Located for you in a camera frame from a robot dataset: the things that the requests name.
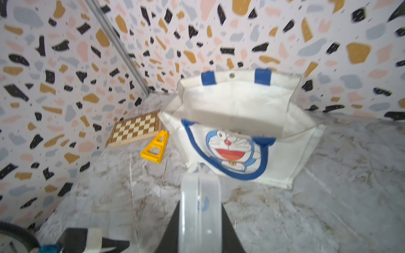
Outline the blue compass case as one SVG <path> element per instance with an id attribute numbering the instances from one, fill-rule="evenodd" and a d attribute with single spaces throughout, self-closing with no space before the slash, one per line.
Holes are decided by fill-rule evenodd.
<path id="1" fill-rule="evenodd" d="M 221 253 L 221 188 L 216 174 L 202 162 L 192 163 L 181 181 L 178 251 Z"/>

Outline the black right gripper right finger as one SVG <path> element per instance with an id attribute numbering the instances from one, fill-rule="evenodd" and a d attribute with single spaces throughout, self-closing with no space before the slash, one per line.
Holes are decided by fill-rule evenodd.
<path id="1" fill-rule="evenodd" d="M 221 204 L 222 253 L 245 253 L 231 220 Z"/>

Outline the white Doraemon canvas bag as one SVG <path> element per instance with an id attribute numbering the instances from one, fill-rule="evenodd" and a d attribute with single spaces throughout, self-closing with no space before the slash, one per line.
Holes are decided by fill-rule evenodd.
<path id="1" fill-rule="evenodd" d="M 291 189 L 325 126 L 296 105 L 300 74 L 207 71 L 182 79 L 159 113 L 187 166 Z"/>

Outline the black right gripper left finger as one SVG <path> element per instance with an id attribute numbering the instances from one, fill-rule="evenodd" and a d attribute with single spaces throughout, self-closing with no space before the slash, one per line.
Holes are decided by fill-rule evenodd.
<path id="1" fill-rule="evenodd" d="M 176 204 L 176 208 L 155 253 L 178 253 L 179 217 L 180 201 Z"/>

